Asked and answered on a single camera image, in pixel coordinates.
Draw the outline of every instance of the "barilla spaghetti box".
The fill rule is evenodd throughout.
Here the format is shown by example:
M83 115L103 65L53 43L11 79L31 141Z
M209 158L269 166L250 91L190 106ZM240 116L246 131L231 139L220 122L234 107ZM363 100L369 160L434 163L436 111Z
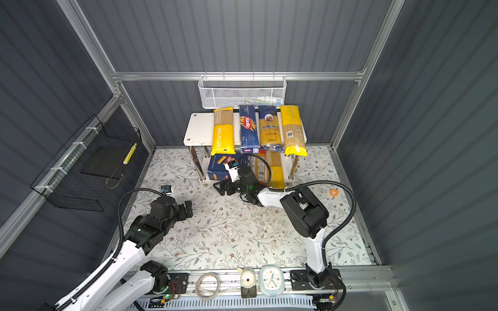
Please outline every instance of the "barilla spaghetti box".
M211 160L209 161L209 166L208 166L208 177L210 180L218 180L222 181L225 179L230 178L230 174L228 171L225 169L225 163L228 163L230 160L235 158L237 162L239 162L239 165L241 166L248 166L249 165L249 159L248 157L245 157L242 159L242 163L240 163L240 158L241 154L221 154L217 153L214 156L211 157Z
M253 105L240 105L241 153L259 153L256 129L256 111Z

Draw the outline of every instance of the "white mesh basket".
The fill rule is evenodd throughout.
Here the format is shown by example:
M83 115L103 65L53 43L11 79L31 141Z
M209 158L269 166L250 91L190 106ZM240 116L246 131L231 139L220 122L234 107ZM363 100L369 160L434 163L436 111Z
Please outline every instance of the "white mesh basket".
M199 78L202 107L217 109L238 108L240 104L273 105L284 104L287 81L273 80L209 80Z

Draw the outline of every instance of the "floral tabletop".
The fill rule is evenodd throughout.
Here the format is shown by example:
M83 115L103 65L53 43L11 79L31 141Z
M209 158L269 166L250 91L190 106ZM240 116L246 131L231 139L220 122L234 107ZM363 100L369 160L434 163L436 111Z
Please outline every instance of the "floral tabletop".
M296 169L296 183L318 179L339 181L328 148L308 146L307 149L308 157L301 158ZM294 230L285 211L253 206L236 195L220 196L212 184L199 182L187 148L157 149L154 153L141 186L159 190L165 184L173 186L178 203L192 201L194 216L177 222L149 253L148 260L176 271L259 268L269 264L304 266L304 238ZM330 185L310 189L329 211L328 233L349 213L346 195L338 188L339 194L332 196ZM138 193L124 225L125 232L138 215L149 213L149 204L155 198L152 193ZM334 266L372 264L354 218L329 240L326 254Z

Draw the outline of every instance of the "black wire basket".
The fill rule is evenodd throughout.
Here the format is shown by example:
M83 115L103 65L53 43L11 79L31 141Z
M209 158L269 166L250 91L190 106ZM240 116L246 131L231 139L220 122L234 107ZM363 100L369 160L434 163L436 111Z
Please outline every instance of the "black wire basket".
M47 165L31 188L55 207L104 211L108 202L119 200L120 181L141 146L139 129L99 123L73 143L60 165Z

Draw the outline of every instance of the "alarm clock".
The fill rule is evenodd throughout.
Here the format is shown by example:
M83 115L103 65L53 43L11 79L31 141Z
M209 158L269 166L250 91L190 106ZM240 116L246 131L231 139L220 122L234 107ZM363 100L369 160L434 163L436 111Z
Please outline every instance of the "alarm clock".
M282 269L275 265L264 266L258 273L259 290L265 296L281 295L285 289Z

